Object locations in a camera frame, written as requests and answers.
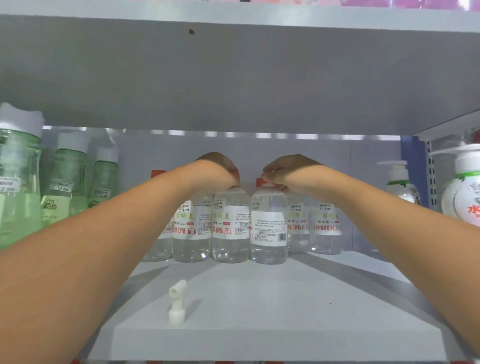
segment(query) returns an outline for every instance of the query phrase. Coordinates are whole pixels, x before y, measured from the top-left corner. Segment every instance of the white pump bottle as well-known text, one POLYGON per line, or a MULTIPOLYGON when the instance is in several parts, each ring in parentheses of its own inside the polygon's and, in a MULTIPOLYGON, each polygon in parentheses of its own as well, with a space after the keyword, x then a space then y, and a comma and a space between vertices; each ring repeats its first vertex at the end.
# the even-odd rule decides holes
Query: white pump bottle
POLYGON ((420 205, 420 195, 418 190, 408 178, 406 160, 388 160, 385 162, 378 162, 377 164, 391 167, 390 180, 385 189, 389 194, 420 205))
POLYGON ((442 195, 445 215, 480 226, 480 144, 467 144, 431 152, 457 154, 455 178, 442 195))

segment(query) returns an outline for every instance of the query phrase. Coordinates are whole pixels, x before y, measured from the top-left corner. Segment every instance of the white plastic nozzle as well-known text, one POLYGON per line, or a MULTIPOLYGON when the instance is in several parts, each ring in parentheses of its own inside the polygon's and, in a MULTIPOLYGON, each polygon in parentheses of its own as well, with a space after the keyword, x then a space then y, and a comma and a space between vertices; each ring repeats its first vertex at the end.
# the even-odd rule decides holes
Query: white plastic nozzle
POLYGON ((168 290, 171 297, 172 307, 168 311, 168 321, 172 325, 180 325, 185 320, 185 308, 183 308, 183 295, 187 288, 187 281, 182 279, 168 290))
POLYGON ((390 180, 391 181, 408 181, 408 170, 407 170, 407 161, 406 160, 387 160, 385 162, 378 162, 377 164, 382 164, 390 166, 390 180))
POLYGON ((17 130, 41 138, 43 124, 40 111, 20 110, 7 102, 0 105, 0 129, 17 130))
POLYGON ((435 154, 457 154, 455 159, 455 173, 480 170, 480 144, 465 144, 431 152, 435 154))
POLYGON ((57 149, 70 149, 87 153, 90 138, 81 133, 60 133, 57 149))
POLYGON ((96 159, 105 162, 119 162, 119 152, 117 148, 98 148, 96 151, 96 159))

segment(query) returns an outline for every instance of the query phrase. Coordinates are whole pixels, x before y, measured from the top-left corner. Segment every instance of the white shelf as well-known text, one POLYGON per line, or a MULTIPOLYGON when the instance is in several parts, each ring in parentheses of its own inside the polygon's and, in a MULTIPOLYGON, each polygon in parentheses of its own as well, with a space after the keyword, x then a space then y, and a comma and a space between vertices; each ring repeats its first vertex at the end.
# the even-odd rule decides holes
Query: white shelf
POLYGON ((479 33, 477 12, 2 0, 0 100, 64 126, 414 134, 480 109, 479 33))
POLYGON ((359 253, 283 265, 140 264, 83 355, 98 360, 445 361, 458 339, 391 264, 359 253), (189 282, 187 319, 168 289, 189 282))

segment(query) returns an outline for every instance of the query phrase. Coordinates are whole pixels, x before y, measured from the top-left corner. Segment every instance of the green bottle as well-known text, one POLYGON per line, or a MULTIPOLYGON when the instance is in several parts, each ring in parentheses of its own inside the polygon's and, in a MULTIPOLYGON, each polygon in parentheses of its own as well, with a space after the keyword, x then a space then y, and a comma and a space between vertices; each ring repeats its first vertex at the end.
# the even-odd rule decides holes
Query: green bottle
POLYGON ((116 196, 119 189, 119 155, 116 148, 99 148, 88 192, 88 208, 116 196))
POLYGON ((0 249, 41 229, 40 111, 0 105, 0 249))
POLYGON ((52 172, 42 197, 42 222, 53 224, 86 210, 85 170, 89 139, 78 133, 60 133, 52 172))

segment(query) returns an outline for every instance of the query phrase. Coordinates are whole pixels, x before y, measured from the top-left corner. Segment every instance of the white bottle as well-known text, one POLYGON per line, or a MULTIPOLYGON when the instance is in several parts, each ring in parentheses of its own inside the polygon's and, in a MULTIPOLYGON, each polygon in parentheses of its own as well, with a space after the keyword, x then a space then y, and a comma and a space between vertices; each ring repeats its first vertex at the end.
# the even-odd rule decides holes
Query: white bottle
POLYGON ((336 207, 332 204, 312 200, 310 216, 310 251, 319 254, 340 254, 342 252, 342 226, 336 207))
MULTIPOLYGON (((152 170, 152 178, 165 172, 166 170, 152 170)), ((174 217, 175 215, 172 216, 156 242, 153 243, 150 250, 145 254, 142 262, 160 262, 172 258, 174 217)))
POLYGON ((293 191, 288 191, 288 243, 287 249, 292 254, 308 252, 309 236, 309 208, 306 197, 293 191))
POLYGON ((279 186, 257 178, 250 205, 250 259, 261 264, 287 260, 287 197, 279 186))
POLYGON ((389 194, 400 197, 401 199, 414 204, 421 205, 419 192, 408 178, 406 160, 388 160, 385 162, 378 162, 377 164, 391 166, 390 180, 385 189, 389 194))
POLYGON ((240 263, 249 254, 250 197, 240 187, 233 186, 215 195, 212 257, 220 263, 240 263))
POLYGON ((212 196, 185 201, 174 219, 173 258, 182 263, 207 260, 212 244, 212 196))
POLYGON ((442 195, 445 215, 480 226, 480 144, 437 150, 431 154, 457 154, 455 178, 442 195))

